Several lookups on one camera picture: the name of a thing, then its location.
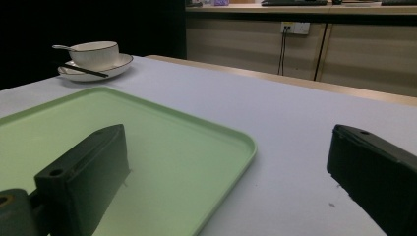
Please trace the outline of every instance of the screw hole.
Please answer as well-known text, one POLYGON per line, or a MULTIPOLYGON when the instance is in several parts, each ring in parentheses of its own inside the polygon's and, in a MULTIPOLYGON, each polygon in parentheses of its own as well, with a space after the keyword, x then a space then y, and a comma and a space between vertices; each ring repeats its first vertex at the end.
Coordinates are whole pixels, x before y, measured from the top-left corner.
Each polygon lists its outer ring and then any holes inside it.
POLYGON ((5 197, 5 196, 0 197, 0 205, 2 205, 2 204, 4 204, 4 203, 6 203, 6 201, 7 201, 8 199, 9 199, 9 198, 7 198, 7 197, 5 197))
POLYGON ((56 169, 56 170, 52 170, 49 175, 50 176, 58 176, 60 174, 62 174, 62 172, 64 172, 62 169, 56 169))
POLYGON ((0 207, 7 205, 13 200, 13 195, 2 195, 0 196, 0 207))

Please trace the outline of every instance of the white saucer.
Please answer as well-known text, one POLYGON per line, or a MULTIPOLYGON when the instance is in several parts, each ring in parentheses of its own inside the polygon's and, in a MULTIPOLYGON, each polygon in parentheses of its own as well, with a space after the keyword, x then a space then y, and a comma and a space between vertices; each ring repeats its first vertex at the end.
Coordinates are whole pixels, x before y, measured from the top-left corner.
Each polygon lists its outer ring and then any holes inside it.
MULTIPOLYGON (((108 75, 108 77, 106 78, 92 75, 92 74, 86 74, 84 72, 76 71, 76 70, 65 68, 65 67, 58 67, 58 73, 61 75, 61 77, 68 79, 70 81, 76 81, 76 82, 101 81, 101 80, 107 80, 107 79, 110 79, 112 77, 122 74, 127 69, 129 69, 132 61, 133 61, 133 56, 120 53, 119 58, 117 59, 117 62, 114 63, 114 65, 111 68, 107 70, 98 71, 100 73, 104 73, 108 75)), ((71 65, 71 66, 77 66, 73 61, 69 61, 66 64, 71 65)))

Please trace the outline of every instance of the chopsticks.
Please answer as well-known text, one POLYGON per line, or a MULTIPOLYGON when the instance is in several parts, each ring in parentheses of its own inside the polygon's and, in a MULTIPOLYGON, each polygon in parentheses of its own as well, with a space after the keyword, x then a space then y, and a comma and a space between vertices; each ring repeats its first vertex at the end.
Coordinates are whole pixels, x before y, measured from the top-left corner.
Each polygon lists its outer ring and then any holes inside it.
POLYGON ((71 65, 61 63, 61 62, 57 62, 57 61, 52 61, 51 63, 53 63, 55 65, 58 65, 60 67, 66 67, 66 68, 69 68, 69 69, 73 69, 73 70, 76 70, 76 71, 81 71, 81 72, 84 72, 84 73, 87 73, 87 74, 92 74, 92 75, 95 75, 95 76, 100 76, 100 77, 103 77, 103 78, 108 77, 108 75, 103 74, 103 73, 87 70, 87 69, 76 67, 76 66, 71 66, 71 65))

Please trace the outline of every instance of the power cord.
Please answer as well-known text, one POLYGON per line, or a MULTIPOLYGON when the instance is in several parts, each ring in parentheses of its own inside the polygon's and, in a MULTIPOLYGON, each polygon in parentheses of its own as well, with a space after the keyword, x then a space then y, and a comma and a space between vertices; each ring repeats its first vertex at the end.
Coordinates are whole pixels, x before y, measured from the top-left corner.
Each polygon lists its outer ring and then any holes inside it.
POLYGON ((289 27, 284 27, 284 31, 282 32, 282 39, 281 39, 281 53, 279 55, 279 65, 278 65, 278 74, 284 75, 284 59, 285 59, 285 41, 288 35, 289 27))

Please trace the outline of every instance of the wall outlet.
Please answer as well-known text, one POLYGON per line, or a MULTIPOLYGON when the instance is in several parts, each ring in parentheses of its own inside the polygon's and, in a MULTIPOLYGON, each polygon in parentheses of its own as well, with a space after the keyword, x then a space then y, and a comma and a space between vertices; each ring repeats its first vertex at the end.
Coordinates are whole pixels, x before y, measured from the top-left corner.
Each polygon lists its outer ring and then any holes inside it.
POLYGON ((310 23, 295 23, 294 33, 296 34, 309 34, 310 23))
POLYGON ((309 34, 310 23, 281 22, 281 32, 287 29, 287 33, 309 34))
POLYGON ((281 22, 281 32, 284 32, 284 30, 287 29, 287 33, 293 33, 294 25, 294 22, 281 22))

